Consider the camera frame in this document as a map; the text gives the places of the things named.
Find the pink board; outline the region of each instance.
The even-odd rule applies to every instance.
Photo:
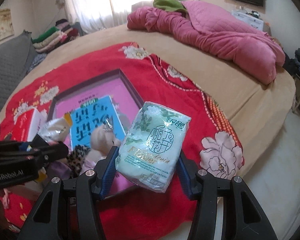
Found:
[[[101,98],[106,95],[110,95],[112,98],[119,115],[119,119],[125,131],[127,131],[130,128],[133,119],[137,115],[139,107],[132,98],[125,84],[122,82],[121,78],[115,78],[100,85],[96,84],[95,87],[75,94],[65,100],[60,100],[56,103],[54,117],[60,118],[65,113],[79,108],[80,105],[86,101],[89,101],[92,98]],[[65,144],[69,147],[69,149],[71,149],[70,136],[67,137]],[[117,172],[112,183],[109,196],[116,195],[117,193],[127,190],[132,186],[134,186],[133,183]]]

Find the screw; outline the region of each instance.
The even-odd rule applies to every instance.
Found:
[[[199,174],[200,176],[205,176],[205,175],[208,174],[208,172],[207,172],[206,170],[198,170],[198,174]]]
[[[54,177],[51,181],[52,181],[52,183],[58,183],[60,181],[60,178]]]
[[[88,171],[86,171],[86,175],[87,176],[92,176],[92,175],[94,175],[94,170],[88,170]]]
[[[233,180],[236,182],[236,183],[240,183],[242,181],[242,178],[239,177],[239,176],[234,176]]]

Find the folded clothes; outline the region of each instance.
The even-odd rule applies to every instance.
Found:
[[[68,43],[69,41],[73,41],[73,40],[75,40],[80,35],[79,35],[79,31],[76,28],[73,28],[67,34],[67,36],[68,37],[63,42],[62,41],[58,42],[58,44],[56,44],[54,48],[56,49],[56,48],[60,47],[61,45]]]
[[[66,32],[67,30],[71,29],[71,25],[67,24],[65,27],[62,28],[61,31]]]
[[[73,30],[73,28],[71,27],[71,28],[67,29],[66,31],[64,31],[64,33],[68,35],[69,32],[71,32],[72,30]]]
[[[51,41],[53,41],[59,35],[61,35],[61,31],[57,31],[57,32],[53,33],[52,35],[50,35],[48,38],[46,38],[42,42],[34,43],[33,46],[35,49],[43,49],[45,46],[47,46]]]
[[[61,23],[59,25],[56,25],[56,27],[59,29],[59,30],[62,30],[63,28],[67,27],[67,26],[70,26],[68,22],[64,22],[64,23]]]
[[[67,19],[60,19],[60,20],[56,21],[56,26],[61,24],[61,23],[65,23],[65,22],[68,22],[68,20]]]
[[[67,36],[67,34],[61,32],[61,35],[59,35],[57,38],[55,38],[53,41],[51,41],[47,46],[45,46],[42,49],[36,49],[36,51],[38,53],[43,53],[43,52],[50,52],[51,50],[54,49],[54,46],[61,41],[62,39],[65,38],[65,36]]]
[[[56,28],[55,26],[51,27],[49,30],[47,30],[44,34],[41,34],[38,38],[32,40],[32,43],[39,43],[44,41],[46,38],[48,38],[49,36],[51,36],[53,33],[59,31],[58,28]]]

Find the teddy bear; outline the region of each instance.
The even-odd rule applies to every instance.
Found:
[[[121,141],[117,139],[113,130],[106,124],[100,125],[90,136],[91,150],[86,156],[80,174],[92,170],[97,162],[107,157],[112,146],[120,146]]]

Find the tissue box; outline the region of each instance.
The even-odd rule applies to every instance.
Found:
[[[36,108],[24,112],[12,129],[11,140],[31,142],[45,121],[45,117]]]

